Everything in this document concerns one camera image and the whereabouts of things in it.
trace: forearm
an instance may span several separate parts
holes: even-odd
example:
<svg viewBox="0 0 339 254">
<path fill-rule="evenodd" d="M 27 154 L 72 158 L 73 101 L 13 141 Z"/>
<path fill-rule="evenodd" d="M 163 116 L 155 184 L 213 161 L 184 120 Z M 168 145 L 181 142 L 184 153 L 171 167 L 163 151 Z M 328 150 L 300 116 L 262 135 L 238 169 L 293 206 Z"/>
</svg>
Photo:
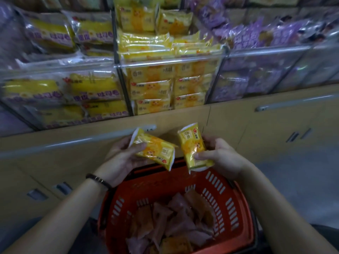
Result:
<svg viewBox="0 0 339 254">
<path fill-rule="evenodd" d="M 4 254 L 66 254 L 86 223 L 104 188 L 86 179 Z"/>
<path fill-rule="evenodd" d="M 307 223 L 254 165 L 237 180 L 274 254 L 338 253 Z"/>
</svg>

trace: right hand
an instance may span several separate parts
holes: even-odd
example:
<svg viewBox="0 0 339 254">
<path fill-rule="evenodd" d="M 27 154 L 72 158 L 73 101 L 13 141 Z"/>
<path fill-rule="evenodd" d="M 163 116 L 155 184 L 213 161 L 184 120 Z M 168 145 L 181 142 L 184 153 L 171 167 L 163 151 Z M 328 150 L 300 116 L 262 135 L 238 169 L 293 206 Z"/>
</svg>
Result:
<svg viewBox="0 0 339 254">
<path fill-rule="evenodd" d="M 201 161 L 213 160 L 215 163 L 213 168 L 227 179 L 235 180 L 244 169 L 253 166 L 222 138 L 206 135 L 202 138 L 208 151 L 196 153 L 194 158 Z"/>
</svg>

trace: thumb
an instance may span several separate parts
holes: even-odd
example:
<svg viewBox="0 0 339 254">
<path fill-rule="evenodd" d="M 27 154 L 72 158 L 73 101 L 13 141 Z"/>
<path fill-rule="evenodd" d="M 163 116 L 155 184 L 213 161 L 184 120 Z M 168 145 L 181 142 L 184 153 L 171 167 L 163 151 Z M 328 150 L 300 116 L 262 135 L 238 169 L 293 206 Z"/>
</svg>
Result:
<svg viewBox="0 0 339 254">
<path fill-rule="evenodd" d="M 124 155 L 130 157 L 134 154 L 137 154 L 138 152 L 143 151 L 146 148 L 146 146 L 147 146 L 146 143 L 133 144 L 131 147 L 124 150 L 123 153 Z"/>
<path fill-rule="evenodd" d="M 193 157 L 199 161 L 204 161 L 206 159 L 216 160 L 218 158 L 218 152 L 216 150 L 202 151 L 202 152 L 196 153 Z"/>
</svg>

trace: left hand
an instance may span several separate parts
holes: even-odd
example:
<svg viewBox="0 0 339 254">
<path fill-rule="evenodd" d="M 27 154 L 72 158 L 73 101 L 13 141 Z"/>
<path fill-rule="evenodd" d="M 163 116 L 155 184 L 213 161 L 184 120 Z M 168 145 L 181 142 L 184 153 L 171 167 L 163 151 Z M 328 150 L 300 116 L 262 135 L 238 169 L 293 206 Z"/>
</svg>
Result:
<svg viewBox="0 0 339 254">
<path fill-rule="evenodd" d="M 135 156 L 146 148 L 146 143 L 132 145 L 128 148 L 131 136 L 127 136 L 113 144 L 109 150 L 104 164 L 94 173 L 101 179 L 116 187 L 134 168 L 147 165 L 148 160 Z"/>
</svg>

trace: red shopping basket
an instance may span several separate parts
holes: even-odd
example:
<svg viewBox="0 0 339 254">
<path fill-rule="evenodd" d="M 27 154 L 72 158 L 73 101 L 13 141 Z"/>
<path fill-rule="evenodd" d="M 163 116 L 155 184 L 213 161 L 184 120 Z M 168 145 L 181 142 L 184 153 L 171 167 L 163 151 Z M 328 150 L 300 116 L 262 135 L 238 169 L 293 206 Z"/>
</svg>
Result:
<svg viewBox="0 0 339 254">
<path fill-rule="evenodd" d="M 184 194 L 191 188 L 204 196 L 217 217 L 215 240 L 196 254 L 243 253 L 256 247 L 256 219 L 239 186 L 213 169 L 190 175 L 185 162 L 180 159 L 176 160 L 171 172 L 164 171 L 159 165 L 136 170 L 115 192 L 106 194 L 98 226 L 109 252 L 129 253 L 125 238 L 128 237 L 132 214 L 138 207 L 155 201 L 167 203 L 177 192 Z"/>
</svg>

